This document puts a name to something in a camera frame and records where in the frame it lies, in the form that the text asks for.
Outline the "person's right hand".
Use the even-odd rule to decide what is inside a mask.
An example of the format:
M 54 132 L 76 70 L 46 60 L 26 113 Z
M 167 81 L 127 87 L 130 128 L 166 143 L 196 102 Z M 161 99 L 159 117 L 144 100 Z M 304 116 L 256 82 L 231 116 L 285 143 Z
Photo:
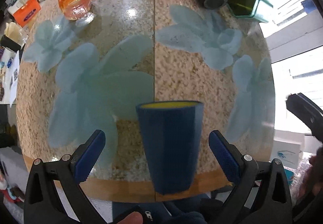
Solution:
M 298 199 L 311 193 L 317 196 L 322 190 L 322 147 L 309 159 L 310 168 L 306 171 L 298 192 Z

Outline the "person's hand holding gripper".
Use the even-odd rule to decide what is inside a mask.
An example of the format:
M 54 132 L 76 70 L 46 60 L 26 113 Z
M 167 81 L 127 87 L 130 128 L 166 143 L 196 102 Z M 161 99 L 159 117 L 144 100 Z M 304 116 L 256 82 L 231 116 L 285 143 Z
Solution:
M 143 224 L 144 220 L 139 212 L 132 212 L 127 217 L 118 222 L 118 224 Z

